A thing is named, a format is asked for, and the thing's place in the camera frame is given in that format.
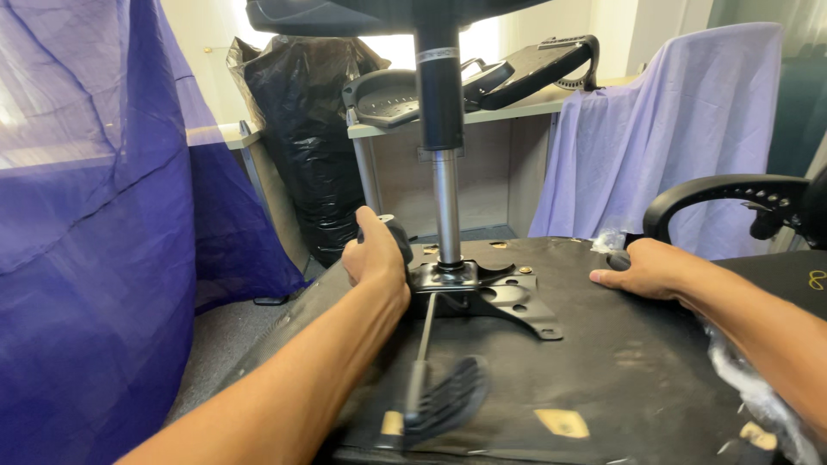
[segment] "sticker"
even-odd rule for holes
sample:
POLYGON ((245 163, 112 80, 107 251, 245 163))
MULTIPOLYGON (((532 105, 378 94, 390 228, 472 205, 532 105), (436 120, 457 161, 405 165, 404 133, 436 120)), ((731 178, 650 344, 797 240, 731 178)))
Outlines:
POLYGON ((764 431, 752 421, 743 426, 741 437, 747 439, 753 446, 764 450, 775 450, 778 446, 778 438, 775 434, 764 431))
POLYGON ((810 287, 815 290, 824 290, 825 287, 823 284, 819 283, 820 280, 827 278, 827 273, 823 272, 822 270, 814 270, 810 272, 810 287))
POLYGON ((441 49, 431 49, 421 51, 416 54, 416 62, 423 63, 431 60, 441 60, 443 58, 457 58, 460 57, 460 49, 456 47, 443 47, 441 49))
POLYGON ((535 410, 534 414, 557 436, 583 439, 589 437, 589 428, 583 417, 574 410, 535 410))
POLYGON ((402 435, 402 414, 388 410, 385 412, 385 419, 382 420, 382 434, 393 436, 402 435))

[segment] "perforated armrest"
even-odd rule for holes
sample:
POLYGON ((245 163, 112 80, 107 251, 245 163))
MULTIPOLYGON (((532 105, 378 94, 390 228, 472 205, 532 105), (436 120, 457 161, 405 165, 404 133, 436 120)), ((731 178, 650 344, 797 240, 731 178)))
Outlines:
POLYGON ((718 175, 687 181, 658 195, 643 215, 643 235, 671 244, 669 221, 679 210, 717 199, 756 204, 759 213, 797 230, 801 199, 810 185, 804 178, 780 175, 718 175))

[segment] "gray carpet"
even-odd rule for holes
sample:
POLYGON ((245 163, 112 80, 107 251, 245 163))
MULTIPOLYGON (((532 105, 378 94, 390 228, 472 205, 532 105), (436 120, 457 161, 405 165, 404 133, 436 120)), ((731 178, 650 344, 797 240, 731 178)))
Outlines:
MULTIPOLYGON (((508 226, 474 229, 460 233, 462 241, 515 239, 508 226)), ((417 244, 437 242, 436 236, 419 237, 417 244)), ((304 273, 305 279, 314 278, 324 271, 317 261, 311 260, 304 273)), ((256 338, 271 323, 289 309, 298 296, 279 307, 262 307, 247 302, 224 305, 196 317, 193 347, 187 367, 181 378, 178 396, 167 414, 165 426, 209 399, 213 390, 225 375, 250 349, 256 338)))

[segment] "black mesh fabric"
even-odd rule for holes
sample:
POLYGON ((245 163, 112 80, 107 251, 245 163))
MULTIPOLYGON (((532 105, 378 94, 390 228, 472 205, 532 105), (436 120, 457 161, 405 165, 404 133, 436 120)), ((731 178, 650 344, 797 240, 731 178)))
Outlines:
MULTIPOLYGON (((708 340, 694 315, 677 304, 652 302, 588 280, 606 267, 588 241, 541 237, 464 242, 481 266, 529 265, 543 301, 557 313, 565 337, 540 341, 504 319, 434 321, 428 362, 437 382, 464 355, 487 359, 491 392, 464 427, 401 455, 380 434, 387 410, 402 411, 421 320, 403 320, 340 415, 318 458, 342 463, 609 463, 623 465, 736 463, 737 438, 751 417, 739 413, 738 393, 721 381, 706 356, 708 340), (574 410, 590 436, 552 434, 538 409, 574 410), (719 451, 735 440, 722 453, 719 451)), ((414 248, 413 263, 435 261, 414 248)), ((809 270, 827 268, 827 252, 723 261, 757 285, 818 313, 827 292, 809 286, 809 270), (796 266, 794 262, 804 263, 796 266)), ((241 360, 222 386, 260 365, 349 289, 336 264, 241 360)))

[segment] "label on cylinder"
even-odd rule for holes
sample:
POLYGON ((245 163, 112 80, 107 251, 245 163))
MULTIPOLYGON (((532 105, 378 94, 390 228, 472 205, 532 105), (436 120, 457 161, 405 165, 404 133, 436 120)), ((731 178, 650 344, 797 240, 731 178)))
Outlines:
POLYGON ((423 63, 424 61, 441 60, 443 58, 457 58, 460 57, 460 49, 456 47, 443 47, 439 49, 431 49, 421 51, 416 54, 416 62, 423 63))

